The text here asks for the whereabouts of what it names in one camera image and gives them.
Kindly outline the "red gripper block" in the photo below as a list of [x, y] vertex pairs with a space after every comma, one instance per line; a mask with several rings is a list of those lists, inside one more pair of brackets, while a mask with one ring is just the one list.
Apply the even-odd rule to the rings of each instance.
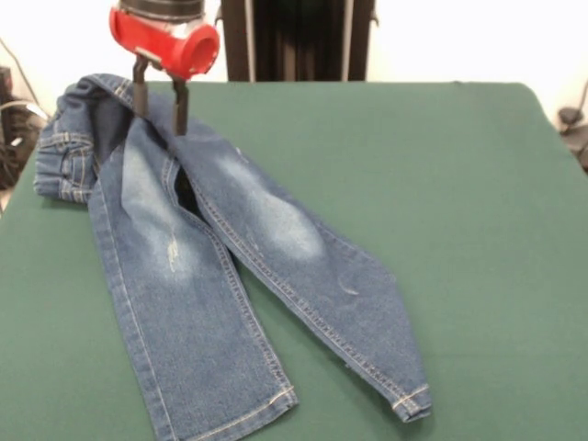
[[187, 132], [189, 90], [187, 81], [197, 74], [206, 74], [215, 63], [220, 46], [217, 30], [210, 24], [197, 23], [183, 34], [174, 33], [169, 25], [155, 25], [113, 6], [109, 12], [110, 32], [119, 46], [136, 55], [132, 68], [133, 108], [137, 115], [146, 115], [148, 89], [145, 72], [149, 61], [172, 75], [175, 91], [174, 131], [176, 136]]

